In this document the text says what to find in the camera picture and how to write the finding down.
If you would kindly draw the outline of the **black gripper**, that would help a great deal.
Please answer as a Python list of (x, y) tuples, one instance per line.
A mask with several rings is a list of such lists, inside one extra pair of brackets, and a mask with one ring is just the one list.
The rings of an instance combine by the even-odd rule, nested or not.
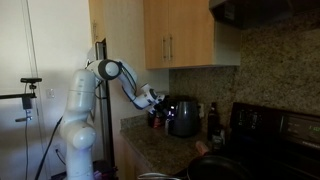
[(163, 100), (155, 106), (157, 113), (167, 116), (172, 109), (172, 102), (170, 100)]

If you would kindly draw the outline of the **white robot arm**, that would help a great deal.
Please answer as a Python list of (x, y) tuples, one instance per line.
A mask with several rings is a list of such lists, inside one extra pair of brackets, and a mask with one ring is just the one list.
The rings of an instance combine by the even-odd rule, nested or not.
[(140, 110), (154, 113), (154, 106), (165, 99), (149, 84), (141, 87), (136, 95), (137, 75), (121, 59), (95, 60), (84, 69), (74, 72), (62, 116), (60, 135), (66, 142), (66, 180), (95, 180), (92, 146), (96, 139), (95, 128), (87, 122), (93, 109), (96, 86), (99, 81), (118, 79), (129, 101)]

